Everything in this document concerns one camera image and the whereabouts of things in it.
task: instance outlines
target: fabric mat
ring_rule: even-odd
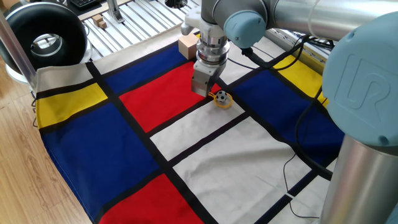
[[[296,157],[286,167],[292,201],[282,168],[322,77],[300,62],[280,73],[228,62],[212,89],[233,97],[223,110],[190,91],[193,62],[178,52],[179,37],[176,27],[95,62],[39,70],[42,140],[89,218],[312,223],[292,217],[289,202],[300,215],[319,215],[328,182]],[[256,46],[283,52],[265,38]],[[233,44],[229,57],[255,66]],[[311,109],[300,138],[310,157],[333,169],[343,133],[324,106]]]

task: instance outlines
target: blue square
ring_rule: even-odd
[[[113,104],[42,137],[54,164],[91,219],[159,166]]]
[[[234,92],[284,139],[296,144],[295,125],[310,101],[298,96],[269,71],[248,79],[235,87]],[[340,150],[344,136],[334,122],[316,108],[308,112],[298,133],[304,151],[318,163]]]

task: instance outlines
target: white square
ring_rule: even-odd
[[[247,224],[257,221],[284,195],[276,186],[284,186],[282,168],[293,154],[289,145],[247,118],[174,169],[216,221]],[[304,168],[301,175],[294,175],[298,180],[289,181],[298,182],[307,172]]]
[[[229,44],[231,45],[231,47],[229,48],[228,58],[251,68],[258,67],[258,65],[250,61],[249,58],[242,55],[242,50],[239,47],[235,46],[232,42],[229,42]],[[263,37],[258,43],[254,44],[254,46],[269,53],[273,57],[277,57],[285,52],[282,48],[280,48],[278,45],[276,45],[275,43],[273,43],[272,41],[270,41],[265,37]],[[263,52],[261,52],[256,48],[253,48],[253,52],[256,53],[260,58],[262,58],[266,62],[272,60],[270,56],[264,54]],[[221,73],[220,78],[227,85],[229,85],[251,71],[252,71],[251,69],[242,67],[228,60],[226,62],[226,67],[223,73]]]
[[[243,112],[237,103],[224,110],[209,102],[153,135],[150,140],[169,161]]]

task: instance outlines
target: wooden block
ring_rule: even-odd
[[[189,34],[179,38],[178,50],[188,60],[196,57],[198,37],[194,34]]]
[[[102,29],[105,29],[105,28],[106,28],[106,22],[105,22],[105,21],[99,22],[98,25],[99,25],[99,27],[102,28]]]
[[[93,19],[94,25],[96,25],[96,26],[98,26],[98,27],[100,26],[100,22],[104,21],[104,19],[102,18],[102,16],[99,15],[99,14],[93,16],[92,19]]]

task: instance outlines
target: metal cylinder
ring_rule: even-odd
[[[278,0],[269,10],[278,28],[340,40],[355,28],[398,11],[398,1]]]
[[[119,10],[118,2],[116,0],[107,0],[106,2],[108,2],[109,13],[111,14],[112,18],[118,23],[124,22],[122,14]]]
[[[319,224],[383,224],[398,202],[398,156],[345,136]]]
[[[24,50],[22,49],[17,37],[12,32],[10,25],[7,23],[6,18],[1,13],[0,15],[0,39],[4,46],[7,48],[12,59],[14,59],[15,64],[18,66],[19,70],[25,76],[30,87],[36,92],[37,77],[36,71],[33,65],[27,58]]]

